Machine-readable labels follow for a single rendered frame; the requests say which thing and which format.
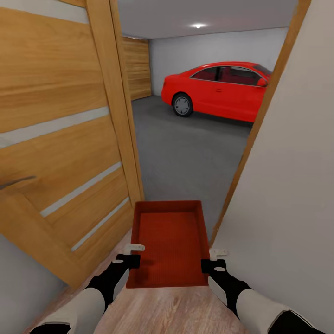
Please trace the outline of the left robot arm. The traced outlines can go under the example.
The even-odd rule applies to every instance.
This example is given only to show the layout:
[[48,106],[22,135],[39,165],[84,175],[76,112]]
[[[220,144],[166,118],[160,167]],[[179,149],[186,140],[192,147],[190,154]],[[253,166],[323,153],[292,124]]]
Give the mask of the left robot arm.
[[139,269],[142,244],[127,244],[109,267],[65,306],[43,319],[29,334],[93,334],[109,304],[127,283],[130,270]]

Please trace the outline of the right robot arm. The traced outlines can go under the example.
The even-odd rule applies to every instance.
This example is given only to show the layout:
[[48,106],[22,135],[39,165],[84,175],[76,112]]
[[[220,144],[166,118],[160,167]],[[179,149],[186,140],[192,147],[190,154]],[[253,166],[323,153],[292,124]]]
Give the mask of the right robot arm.
[[245,281],[227,273],[226,249],[209,249],[210,259],[201,259],[202,273],[208,273],[211,291],[230,309],[250,334],[325,334],[311,321],[286,305],[251,289]]

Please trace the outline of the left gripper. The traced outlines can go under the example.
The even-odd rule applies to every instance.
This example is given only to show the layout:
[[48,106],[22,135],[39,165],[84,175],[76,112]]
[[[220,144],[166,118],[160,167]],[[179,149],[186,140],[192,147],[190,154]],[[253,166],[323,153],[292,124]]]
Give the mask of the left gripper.
[[139,269],[139,267],[140,267],[141,255],[119,254],[119,255],[116,256],[116,258],[127,258],[130,262],[130,270],[131,269]]

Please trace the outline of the storage box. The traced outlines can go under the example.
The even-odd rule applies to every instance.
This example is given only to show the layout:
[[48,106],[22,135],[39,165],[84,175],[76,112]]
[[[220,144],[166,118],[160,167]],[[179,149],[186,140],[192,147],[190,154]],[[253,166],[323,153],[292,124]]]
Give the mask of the storage box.
[[131,269],[126,287],[208,286],[201,259],[210,259],[200,200],[137,201],[131,244],[142,244],[139,269]]

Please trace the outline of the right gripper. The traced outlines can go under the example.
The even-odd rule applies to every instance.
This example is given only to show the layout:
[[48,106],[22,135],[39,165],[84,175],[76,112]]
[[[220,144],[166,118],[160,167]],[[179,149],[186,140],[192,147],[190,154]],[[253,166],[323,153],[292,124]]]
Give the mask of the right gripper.
[[218,259],[216,261],[212,261],[210,259],[201,259],[202,273],[210,274],[209,270],[214,264],[221,265],[226,269],[226,262],[224,259]]

